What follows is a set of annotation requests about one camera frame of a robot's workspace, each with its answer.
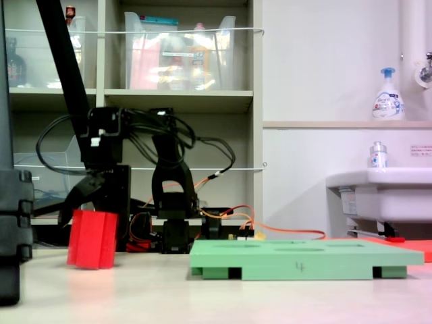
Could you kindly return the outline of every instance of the soap dispenser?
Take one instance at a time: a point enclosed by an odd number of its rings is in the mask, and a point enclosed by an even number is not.
[[[405,120],[404,102],[392,81],[394,72],[392,67],[381,70],[384,74],[384,85],[375,99],[372,110],[374,120]]]

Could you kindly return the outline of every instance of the sink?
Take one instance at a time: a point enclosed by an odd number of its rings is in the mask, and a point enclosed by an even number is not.
[[[378,222],[432,222],[432,168],[370,168],[331,175],[349,218]]]

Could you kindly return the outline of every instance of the table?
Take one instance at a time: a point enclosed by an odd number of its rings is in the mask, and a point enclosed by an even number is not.
[[[432,323],[432,264],[408,279],[203,281],[188,255],[116,255],[110,270],[66,265],[66,250],[35,250],[22,301],[1,324]]]

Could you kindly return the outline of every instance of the clear plastic container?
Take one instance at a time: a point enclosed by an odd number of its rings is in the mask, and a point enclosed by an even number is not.
[[[233,30],[148,34],[135,13],[125,19],[126,31],[136,32],[126,34],[127,89],[234,89]],[[219,29],[234,28],[235,21],[225,17]]]
[[[45,161],[56,167],[78,167],[84,169],[81,154],[76,141],[72,138],[65,152],[43,153]],[[13,162],[16,169],[28,170],[32,173],[34,185],[34,206],[37,208],[48,203],[62,201],[70,190],[83,178],[82,176],[64,175],[51,171],[39,161],[36,152],[15,153]]]
[[[86,18],[75,17],[70,25],[70,38],[78,66],[86,88],[95,87],[96,35],[85,34]],[[51,49],[45,32],[6,31],[7,39],[15,39],[14,50],[8,50],[8,61],[15,57],[23,61],[24,75],[18,81],[9,82],[19,88],[61,88]],[[8,66],[9,80],[13,72]]]

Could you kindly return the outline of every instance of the green foam board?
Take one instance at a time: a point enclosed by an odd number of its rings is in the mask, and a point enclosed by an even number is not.
[[[422,252],[365,240],[197,240],[192,275],[203,279],[335,280],[405,278]]]

